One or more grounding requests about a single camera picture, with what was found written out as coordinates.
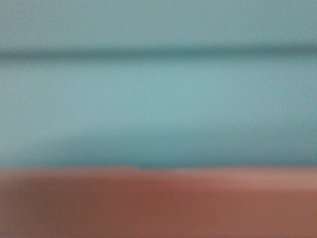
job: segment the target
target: blue surface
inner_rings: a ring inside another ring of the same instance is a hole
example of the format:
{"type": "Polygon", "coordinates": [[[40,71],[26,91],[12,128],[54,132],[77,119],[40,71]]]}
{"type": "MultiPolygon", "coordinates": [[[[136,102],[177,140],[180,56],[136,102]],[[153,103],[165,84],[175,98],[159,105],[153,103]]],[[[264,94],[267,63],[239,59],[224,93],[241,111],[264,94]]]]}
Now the blue surface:
{"type": "Polygon", "coordinates": [[[0,69],[2,165],[317,165],[314,53],[0,69]]]}
{"type": "Polygon", "coordinates": [[[0,166],[317,165],[317,1],[0,1],[0,166]]]}

